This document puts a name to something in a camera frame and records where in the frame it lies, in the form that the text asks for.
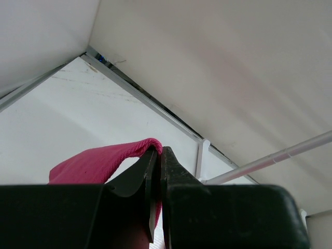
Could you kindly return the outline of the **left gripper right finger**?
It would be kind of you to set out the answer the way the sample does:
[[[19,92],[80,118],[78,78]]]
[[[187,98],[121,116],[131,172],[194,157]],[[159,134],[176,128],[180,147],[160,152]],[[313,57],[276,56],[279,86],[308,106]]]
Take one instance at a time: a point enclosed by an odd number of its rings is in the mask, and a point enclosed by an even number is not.
[[[179,163],[171,147],[163,148],[160,164],[165,246],[172,246],[172,239],[176,246],[191,246],[203,220],[198,197],[208,189]]]

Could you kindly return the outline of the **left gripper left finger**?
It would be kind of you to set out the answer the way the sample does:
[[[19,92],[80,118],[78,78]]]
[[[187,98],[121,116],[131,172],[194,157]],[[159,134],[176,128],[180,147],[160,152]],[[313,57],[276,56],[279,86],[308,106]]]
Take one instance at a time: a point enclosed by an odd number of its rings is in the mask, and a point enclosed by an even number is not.
[[[111,193],[116,224],[113,244],[150,244],[158,218],[158,153],[148,149],[141,158],[105,184]]]

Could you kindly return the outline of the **pink trousers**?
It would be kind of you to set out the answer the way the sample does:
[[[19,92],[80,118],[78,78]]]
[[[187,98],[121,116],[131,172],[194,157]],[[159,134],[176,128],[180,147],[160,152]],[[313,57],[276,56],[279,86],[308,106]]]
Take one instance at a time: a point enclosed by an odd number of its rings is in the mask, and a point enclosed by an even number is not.
[[[155,138],[87,149],[52,168],[49,184],[104,184],[125,159],[142,157],[151,146],[162,153]]]

